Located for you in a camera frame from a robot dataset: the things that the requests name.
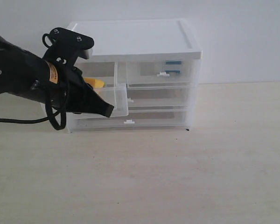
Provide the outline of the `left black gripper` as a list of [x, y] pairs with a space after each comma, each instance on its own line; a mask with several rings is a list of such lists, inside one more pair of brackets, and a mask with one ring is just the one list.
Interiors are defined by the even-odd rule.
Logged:
[[43, 59], [54, 65], [58, 72], [57, 86], [51, 91], [51, 106], [66, 112], [92, 113], [109, 118], [114, 106], [104, 101], [82, 77], [82, 71], [75, 67], [80, 57], [89, 59], [90, 47], [51, 46]]

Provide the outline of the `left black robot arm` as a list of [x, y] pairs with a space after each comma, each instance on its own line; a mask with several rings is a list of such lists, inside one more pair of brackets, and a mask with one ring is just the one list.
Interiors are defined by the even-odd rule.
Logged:
[[114, 106], [75, 67], [79, 57], [89, 59], [93, 38], [65, 28], [54, 28], [42, 38], [48, 38], [51, 45], [39, 57], [0, 36], [0, 94], [47, 104], [50, 109], [110, 117]]

